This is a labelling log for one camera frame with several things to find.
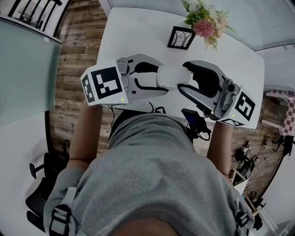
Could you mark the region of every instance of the railing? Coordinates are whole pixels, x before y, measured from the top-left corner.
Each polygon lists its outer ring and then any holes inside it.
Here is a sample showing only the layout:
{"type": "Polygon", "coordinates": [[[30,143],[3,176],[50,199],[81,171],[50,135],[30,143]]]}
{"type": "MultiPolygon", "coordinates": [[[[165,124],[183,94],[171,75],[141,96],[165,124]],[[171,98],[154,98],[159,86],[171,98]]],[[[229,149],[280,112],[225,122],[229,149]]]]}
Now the railing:
{"type": "Polygon", "coordinates": [[[16,0],[15,3],[13,4],[13,6],[12,6],[12,8],[11,8],[9,14],[8,14],[8,16],[9,16],[9,17],[12,17],[12,18],[15,18],[15,19],[17,19],[17,20],[19,20],[19,21],[21,21],[21,22],[23,22],[23,23],[29,24],[29,25],[31,25],[31,26],[33,26],[33,27],[35,27],[35,28],[41,30],[41,26],[43,25],[43,21],[41,21],[42,16],[43,16],[43,13],[45,12],[46,8],[48,7],[48,4],[49,4],[51,1],[54,2],[54,5],[52,6],[52,8],[51,8],[51,10],[50,10],[50,13],[49,13],[48,16],[47,16],[46,22],[44,23],[44,26],[43,26],[42,31],[45,31],[45,28],[46,28],[46,26],[47,26],[47,23],[48,23],[48,21],[49,21],[51,15],[52,15],[52,12],[54,11],[56,5],[60,6],[60,5],[62,4],[62,2],[61,2],[60,0],[47,0],[47,2],[46,2],[46,4],[45,4],[45,6],[43,7],[43,9],[42,9],[42,11],[41,11],[41,13],[40,13],[40,15],[39,15],[38,20],[37,20],[36,23],[35,23],[35,22],[32,22],[32,18],[33,18],[33,15],[34,15],[34,13],[35,13],[37,7],[39,6],[41,0],[38,0],[38,2],[36,3],[36,5],[35,5],[35,7],[34,7],[34,9],[33,9],[33,11],[31,12],[30,15],[26,13],[26,10],[27,10],[27,8],[28,8],[30,2],[32,2],[32,1],[31,1],[31,0],[28,0],[26,6],[25,6],[24,9],[22,10],[22,12],[21,12],[21,14],[20,14],[20,16],[19,16],[18,18],[13,17],[13,14],[14,14],[16,8],[18,7],[19,3],[21,2],[21,0],[16,0]]]}

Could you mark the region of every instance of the white table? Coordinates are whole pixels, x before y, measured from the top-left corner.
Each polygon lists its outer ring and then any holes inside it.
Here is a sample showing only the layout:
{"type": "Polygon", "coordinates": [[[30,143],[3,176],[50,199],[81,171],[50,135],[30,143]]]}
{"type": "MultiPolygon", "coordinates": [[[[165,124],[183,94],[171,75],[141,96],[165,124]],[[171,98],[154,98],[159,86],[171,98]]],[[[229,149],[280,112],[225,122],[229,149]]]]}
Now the white table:
{"type": "MultiPolygon", "coordinates": [[[[243,85],[251,94],[256,106],[247,128],[257,126],[264,85],[264,60],[236,39],[224,34],[218,43],[218,50],[205,50],[204,39],[195,37],[188,50],[167,48],[173,26],[189,28],[184,17],[152,10],[136,8],[113,8],[106,23],[100,45],[97,63],[108,59],[145,54],[164,65],[180,66],[186,61],[203,60],[216,64],[224,74],[238,85],[243,85]]],[[[137,78],[142,86],[155,86],[155,73],[137,78]]],[[[196,81],[190,84],[197,87],[196,81]]],[[[150,112],[150,104],[163,106],[166,113],[183,118],[183,108],[202,112],[178,90],[169,91],[165,96],[134,100],[132,104],[117,108],[150,112]]]]}

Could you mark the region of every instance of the checkered cloth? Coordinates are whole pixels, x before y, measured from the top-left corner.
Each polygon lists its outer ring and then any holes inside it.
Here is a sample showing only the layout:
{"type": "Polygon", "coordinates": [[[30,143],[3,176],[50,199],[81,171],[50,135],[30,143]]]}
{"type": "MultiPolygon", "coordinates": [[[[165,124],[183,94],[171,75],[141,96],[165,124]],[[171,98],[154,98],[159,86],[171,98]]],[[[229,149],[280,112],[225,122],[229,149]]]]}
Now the checkered cloth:
{"type": "Polygon", "coordinates": [[[280,133],[283,136],[290,135],[295,136],[295,95],[288,91],[271,90],[268,91],[271,94],[285,94],[288,97],[288,110],[286,113],[286,119],[280,129],[280,133]]]}

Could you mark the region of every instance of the artificial flower bouquet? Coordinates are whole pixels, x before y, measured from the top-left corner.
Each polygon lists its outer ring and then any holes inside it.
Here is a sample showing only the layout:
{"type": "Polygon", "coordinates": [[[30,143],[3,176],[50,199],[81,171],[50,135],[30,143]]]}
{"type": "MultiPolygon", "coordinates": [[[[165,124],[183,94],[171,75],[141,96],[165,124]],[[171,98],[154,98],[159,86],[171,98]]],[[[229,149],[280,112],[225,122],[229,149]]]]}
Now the artificial flower bouquet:
{"type": "Polygon", "coordinates": [[[182,2],[189,13],[184,22],[192,26],[196,35],[205,39],[206,48],[211,46],[217,50],[217,40],[225,29],[235,32],[228,25],[228,12],[217,11],[213,5],[205,4],[203,0],[182,0],[182,2]]]}

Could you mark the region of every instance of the glass panel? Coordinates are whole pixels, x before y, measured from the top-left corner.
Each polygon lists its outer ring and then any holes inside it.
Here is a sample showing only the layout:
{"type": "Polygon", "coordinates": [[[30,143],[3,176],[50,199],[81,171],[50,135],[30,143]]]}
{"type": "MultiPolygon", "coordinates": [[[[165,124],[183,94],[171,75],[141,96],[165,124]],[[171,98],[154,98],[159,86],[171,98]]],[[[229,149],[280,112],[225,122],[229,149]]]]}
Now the glass panel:
{"type": "Polygon", "coordinates": [[[61,43],[0,18],[0,126],[54,109],[61,43]]]}
{"type": "MultiPolygon", "coordinates": [[[[114,7],[136,7],[187,16],[180,0],[109,0],[114,7]]],[[[295,43],[295,7],[290,0],[204,0],[229,10],[237,34],[226,32],[253,50],[295,43]]]]}
{"type": "Polygon", "coordinates": [[[264,58],[264,86],[295,90],[295,44],[268,48],[257,52],[264,58]]]}

